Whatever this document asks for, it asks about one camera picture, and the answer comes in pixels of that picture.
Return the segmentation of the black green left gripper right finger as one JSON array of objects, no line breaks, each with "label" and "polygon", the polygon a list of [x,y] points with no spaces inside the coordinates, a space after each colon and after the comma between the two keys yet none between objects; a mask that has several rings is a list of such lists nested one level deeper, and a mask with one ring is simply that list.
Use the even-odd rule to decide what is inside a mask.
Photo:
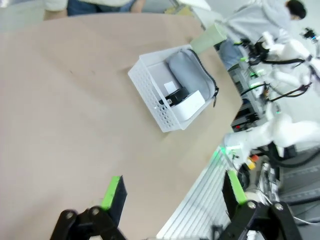
[{"label": "black green left gripper right finger", "polygon": [[289,206],[282,201],[267,205],[248,199],[235,171],[225,172],[222,194],[230,223],[219,240],[248,240],[250,231],[263,240],[302,239]]}]

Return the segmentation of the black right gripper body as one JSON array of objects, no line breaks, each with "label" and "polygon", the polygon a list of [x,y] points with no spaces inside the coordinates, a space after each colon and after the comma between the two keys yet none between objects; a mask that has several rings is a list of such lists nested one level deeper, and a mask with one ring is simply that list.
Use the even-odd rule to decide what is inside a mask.
[{"label": "black right gripper body", "polygon": [[258,41],[255,44],[248,45],[248,63],[264,63],[269,55],[269,50],[263,47],[263,42]]}]

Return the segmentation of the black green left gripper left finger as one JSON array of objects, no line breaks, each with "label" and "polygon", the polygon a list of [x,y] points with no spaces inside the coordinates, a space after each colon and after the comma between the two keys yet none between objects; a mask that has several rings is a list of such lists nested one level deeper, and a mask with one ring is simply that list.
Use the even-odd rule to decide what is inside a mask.
[{"label": "black green left gripper left finger", "polygon": [[51,235],[52,240],[125,240],[119,230],[127,190],[122,176],[111,178],[100,205],[78,213],[73,209],[62,211]]}]

